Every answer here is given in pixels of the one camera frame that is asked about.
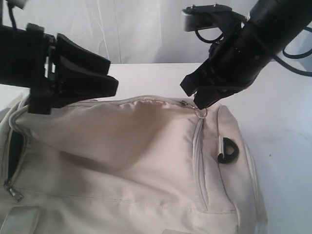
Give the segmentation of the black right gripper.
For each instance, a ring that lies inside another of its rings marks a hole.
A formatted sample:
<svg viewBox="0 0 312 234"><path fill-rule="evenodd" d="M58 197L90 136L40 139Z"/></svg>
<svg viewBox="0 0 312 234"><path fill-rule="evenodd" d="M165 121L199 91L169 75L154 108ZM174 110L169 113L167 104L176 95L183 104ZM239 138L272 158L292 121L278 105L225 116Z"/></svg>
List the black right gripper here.
<svg viewBox="0 0 312 234"><path fill-rule="evenodd" d="M199 109L248 88L275 52L273 19L232 20L216 25L224 39L180 84L186 95L196 92L194 103Z"/></svg>

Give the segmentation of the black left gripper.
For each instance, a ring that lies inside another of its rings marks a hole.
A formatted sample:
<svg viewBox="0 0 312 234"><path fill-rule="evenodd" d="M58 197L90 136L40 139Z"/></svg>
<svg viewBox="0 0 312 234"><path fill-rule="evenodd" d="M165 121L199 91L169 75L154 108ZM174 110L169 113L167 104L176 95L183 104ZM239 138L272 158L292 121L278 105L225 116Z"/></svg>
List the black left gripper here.
<svg viewBox="0 0 312 234"><path fill-rule="evenodd" d="M119 82L109 68L108 59L36 24L0 28L0 82L30 89L29 113L49 115L52 108L115 96Z"/></svg>

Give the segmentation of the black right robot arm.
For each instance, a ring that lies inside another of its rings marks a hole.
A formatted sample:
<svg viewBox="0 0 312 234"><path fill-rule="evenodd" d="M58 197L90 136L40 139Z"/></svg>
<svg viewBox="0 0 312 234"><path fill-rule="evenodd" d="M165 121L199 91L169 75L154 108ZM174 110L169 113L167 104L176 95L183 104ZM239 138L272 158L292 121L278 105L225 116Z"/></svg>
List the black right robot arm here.
<svg viewBox="0 0 312 234"><path fill-rule="evenodd" d="M220 4L193 5L181 13L186 32L221 31L216 39L205 40L211 46L208 58L180 85L186 95L194 97L199 109L251 86L271 60L296 74L311 76L278 57L311 22L309 0L259 0L247 16Z"/></svg>

